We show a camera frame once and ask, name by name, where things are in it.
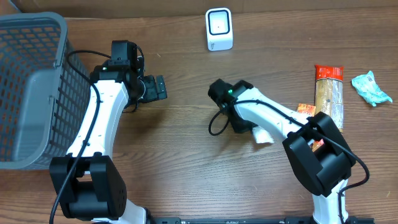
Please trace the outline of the white tube gold cap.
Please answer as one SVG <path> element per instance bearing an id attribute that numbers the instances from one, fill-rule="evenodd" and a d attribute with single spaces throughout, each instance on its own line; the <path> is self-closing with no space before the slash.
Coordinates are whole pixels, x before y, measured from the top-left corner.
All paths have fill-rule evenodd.
<path id="1" fill-rule="evenodd" d="M 274 144 L 272 136 L 262 127 L 253 127 L 251 132 L 257 144 Z"/>

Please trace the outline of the small orange carton box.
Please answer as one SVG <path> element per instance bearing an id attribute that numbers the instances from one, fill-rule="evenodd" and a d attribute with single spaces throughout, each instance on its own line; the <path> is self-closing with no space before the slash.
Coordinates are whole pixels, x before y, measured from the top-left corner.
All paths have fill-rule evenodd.
<path id="1" fill-rule="evenodd" d="M 299 103 L 298 107 L 297 107 L 297 112 L 301 113 L 301 114 L 306 114 L 309 116 L 314 116 L 315 112 L 316 112 L 316 106 Z"/>

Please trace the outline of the orange spaghetti packet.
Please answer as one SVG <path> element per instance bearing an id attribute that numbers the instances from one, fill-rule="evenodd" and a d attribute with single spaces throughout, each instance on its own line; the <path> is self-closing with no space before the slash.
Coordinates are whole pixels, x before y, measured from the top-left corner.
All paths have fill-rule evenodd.
<path id="1" fill-rule="evenodd" d="M 329 115 L 342 133 L 344 67 L 315 65 L 315 69 L 315 114 L 323 112 Z"/>

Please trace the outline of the teal tissue packet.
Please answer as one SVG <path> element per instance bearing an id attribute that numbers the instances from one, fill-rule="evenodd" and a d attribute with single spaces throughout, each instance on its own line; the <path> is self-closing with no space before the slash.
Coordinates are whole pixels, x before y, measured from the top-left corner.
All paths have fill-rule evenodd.
<path id="1" fill-rule="evenodd" d="M 371 70 L 367 74 L 353 78 L 351 84 L 358 95 L 373 107 L 376 107 L 379 103 L 393 102 L 392 98 L 380 89 Z"/>

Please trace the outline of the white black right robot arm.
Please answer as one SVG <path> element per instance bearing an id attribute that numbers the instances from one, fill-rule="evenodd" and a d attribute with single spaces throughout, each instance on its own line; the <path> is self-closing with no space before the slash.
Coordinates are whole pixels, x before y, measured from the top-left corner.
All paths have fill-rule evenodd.
<path id="1" fill-rule="evenodd" d="M 297 180 L 312 195 L 314 211 L 281 223 L 374 223 L 373 218 L 353 217 L 346 211 L 346 191 L 365 184 L 370 173 L 329 115 L 292 111 L 244 80 L 232 85 L 218 79 L 208 96 L 234 132 L 251 131 L 255 137 L 267 133 L 282 141 Z"/>

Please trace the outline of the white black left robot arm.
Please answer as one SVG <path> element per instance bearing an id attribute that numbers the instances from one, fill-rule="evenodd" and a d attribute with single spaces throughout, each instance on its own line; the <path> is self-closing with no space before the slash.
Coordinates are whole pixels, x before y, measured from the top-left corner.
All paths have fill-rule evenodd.
<path id="1" fill-rule="evenodd" d="M 130 105 L 164 100 L 163 76 L 145 76 L 141 62 L 107 60 L 90 74 L 91 96 L 80 130 L 49 171 L 55 206 L 67 218 L 97 223 L 153 223 L 144 207 L 127 198 L 126 184 L 113 163 L 119 120 Z"/>

